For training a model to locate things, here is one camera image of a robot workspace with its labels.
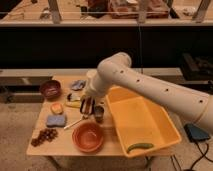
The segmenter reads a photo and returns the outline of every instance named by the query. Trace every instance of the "brown bowl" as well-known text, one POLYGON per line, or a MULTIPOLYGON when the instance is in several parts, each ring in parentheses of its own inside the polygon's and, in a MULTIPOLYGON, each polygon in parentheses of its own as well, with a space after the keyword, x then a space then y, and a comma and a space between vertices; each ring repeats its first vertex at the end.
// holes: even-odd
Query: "brown bowl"
POLYGON ((104 140, 102 128, 94 122, 85 122, 78 126, 72 139, 77 148, 86 153, 97 151, 104 140))
POLYGON ((39 88, 40 93, 44 98, 52 100, 61 95, 61 84, 57 80, 50 80, 43 83, 39 88))

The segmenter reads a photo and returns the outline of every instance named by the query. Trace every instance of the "utensil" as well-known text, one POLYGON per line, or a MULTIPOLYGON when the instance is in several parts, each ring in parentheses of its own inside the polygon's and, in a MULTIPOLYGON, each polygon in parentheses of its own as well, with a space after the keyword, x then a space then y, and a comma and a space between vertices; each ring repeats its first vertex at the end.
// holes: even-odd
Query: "utensil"
POLYGON ((88 119, 88 118, 89 118, 89 115, 83 115, 81 119, 79 119, 79 120, 77 120, 77 121, 75 121, 75 122, 73 122, 73 123, 71 123, 71 124, 65 126, 65 127, 64 127, 64 130, 67 130, 68 128, 70 128, 70 127, 76 125, 77 123, 79 123, 79 122, 81 122, 81 121, 83 121, 83 120, 85 120, 85 119, 88 119))
POLYGON ((94 116, 95 116, 96 122, 102 123, 103 116, 104 116, 104 108, 102 106, 95 106, 94 107, 94 116))

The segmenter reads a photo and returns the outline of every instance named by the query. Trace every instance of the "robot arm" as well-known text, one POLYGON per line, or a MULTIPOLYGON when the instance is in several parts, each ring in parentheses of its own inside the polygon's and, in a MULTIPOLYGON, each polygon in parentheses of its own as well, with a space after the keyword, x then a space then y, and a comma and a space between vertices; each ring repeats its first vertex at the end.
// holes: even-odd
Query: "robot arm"
POLYGON ((167 107, 186 120, 213 133, 213 97, 138 73, 131 68, 131 58, 117 53, 100 62, 97 71, 88 72, 86 95, 103 98, 109 88, 116 84, 167 107))

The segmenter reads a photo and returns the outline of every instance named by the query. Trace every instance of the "dark bowl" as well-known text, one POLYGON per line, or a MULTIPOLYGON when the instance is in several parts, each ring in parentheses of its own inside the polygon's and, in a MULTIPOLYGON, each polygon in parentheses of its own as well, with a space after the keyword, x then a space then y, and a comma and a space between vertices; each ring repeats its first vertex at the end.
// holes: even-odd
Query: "dark bowl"
POLYGON ((102 128, 98 124, 85 122, 73 131, 72 139, 80 151, 91 153, 101 147, 104 138, 102 128))
POLYGON ((39 88, 40 93, 47 100, 52 100, 61 95, 61 84, 57 80, 50 80, 43 83, 39 88))

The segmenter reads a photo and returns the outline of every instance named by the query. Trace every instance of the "cup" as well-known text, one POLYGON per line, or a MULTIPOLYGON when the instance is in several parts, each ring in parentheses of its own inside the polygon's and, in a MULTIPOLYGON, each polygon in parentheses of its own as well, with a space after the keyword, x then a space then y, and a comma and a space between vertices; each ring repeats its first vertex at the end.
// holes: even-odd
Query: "cup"
POLYGON ((102 123, 103 116, 104 116, 104 108, 102 106, 95 106, 94 107, 94 116, 95 116, 95 121, 97 123, 102 123))

